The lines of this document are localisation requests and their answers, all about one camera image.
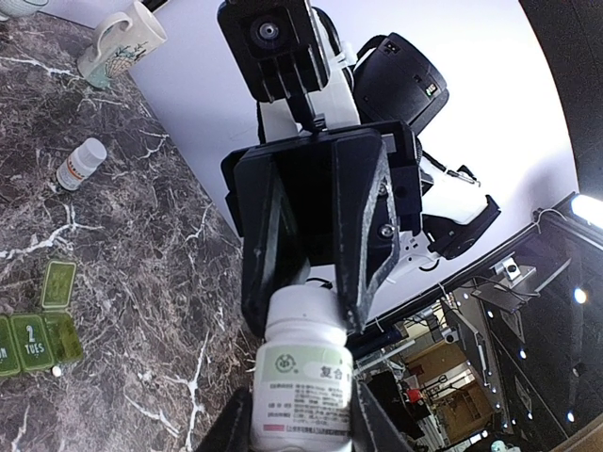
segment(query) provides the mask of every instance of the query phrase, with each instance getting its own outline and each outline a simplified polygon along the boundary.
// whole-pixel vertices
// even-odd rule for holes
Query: ceiling light
[[[572,211],[589,223],[603,228],[603,202],[590,196],[577,195],[572,200]]]
[[[574,291],[574,300],[577,304],[584,304],[587,298],[586,292],[584,292],[582,289],[578,288]]]

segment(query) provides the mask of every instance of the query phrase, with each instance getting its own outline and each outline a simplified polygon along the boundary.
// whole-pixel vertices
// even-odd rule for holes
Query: robotic arm
[[[396,34],[371,40],[358,63],[308,0],[230,0],[218,20],[258,103],[260,146],[222,162],[245,238],[244,317],[264,337],[274,294],[334,265],[339,313],[360,332],[381,284],[457,257],[499,214],[468,169],[421,149],[446,82]],[[357,451],[409,450],[364,384],[351,393]],[[251,412],[239,390],[200,450],[246,450]]]

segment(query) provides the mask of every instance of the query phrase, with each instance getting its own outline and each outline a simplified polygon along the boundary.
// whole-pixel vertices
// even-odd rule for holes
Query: white backdrop
[[[95,25],[128,3],[54,0],[48,10]],[[220,161],[257,138],[253,99],[216,22],[219,3],[171,0],[157,13],[170,40],[132,74],[205,190],[229,218]],[[450,101],[421,135],[423,145],[446,165],[467,164],[503,210],[466,255],[381,290],[372,315],[471,263],[526,226],[533,210],[550,207],[578,189],[557,91],[516,1],[313,4],[332,16],[341,38],[356,49],[374,35],[396,31],[432,61],[448,82]]]

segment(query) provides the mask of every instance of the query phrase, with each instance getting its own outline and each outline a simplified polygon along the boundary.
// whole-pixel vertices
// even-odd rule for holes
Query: marble countertop
[[[90,34],[0,24],[0,314],[39,311],[48,261],[76,261],[85,351],[59,379],[0,380],[0,450],[190,451],[251,381],[241,248],[132,79],[78,75]],[[55,171],[88,137],[109,157],[62,191]]]

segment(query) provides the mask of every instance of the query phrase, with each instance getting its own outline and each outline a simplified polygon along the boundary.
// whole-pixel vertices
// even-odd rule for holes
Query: bottle
[[[58,167],[58,182],[66,190],[77,190],[105,159],[106,149],[103,143],[96,138],[88,138]]]
[[[292,285],[272,296],[255,362],[252,450],[351,452],[346,340],[334,292]]]

